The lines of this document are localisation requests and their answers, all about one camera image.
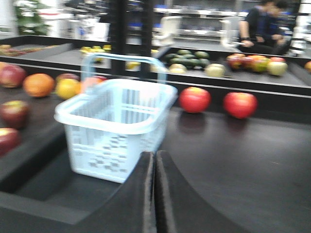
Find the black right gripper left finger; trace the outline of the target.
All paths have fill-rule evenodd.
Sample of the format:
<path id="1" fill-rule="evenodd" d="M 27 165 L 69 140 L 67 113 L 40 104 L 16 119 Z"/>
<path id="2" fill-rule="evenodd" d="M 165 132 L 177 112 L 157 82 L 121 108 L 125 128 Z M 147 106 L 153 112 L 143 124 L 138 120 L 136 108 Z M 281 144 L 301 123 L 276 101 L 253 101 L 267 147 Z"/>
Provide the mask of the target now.
<path id="1" fill-rule="evenodd" d="M 74 233 L 149 233 L 153 225 L 154 153 L 142 152 L 132 173 Z"/>

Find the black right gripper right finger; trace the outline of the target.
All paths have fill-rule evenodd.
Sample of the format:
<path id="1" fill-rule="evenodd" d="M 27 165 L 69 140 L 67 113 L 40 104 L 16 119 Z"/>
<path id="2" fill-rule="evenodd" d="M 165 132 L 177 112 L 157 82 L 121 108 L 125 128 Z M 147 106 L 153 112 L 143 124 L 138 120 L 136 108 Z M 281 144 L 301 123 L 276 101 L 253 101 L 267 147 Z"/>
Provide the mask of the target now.
<path id="1" fill-rule="evenodd" d="M 245 233 L 187 182 L 170 154 L 155 156 L 155 217 L 158 233 Z"/>

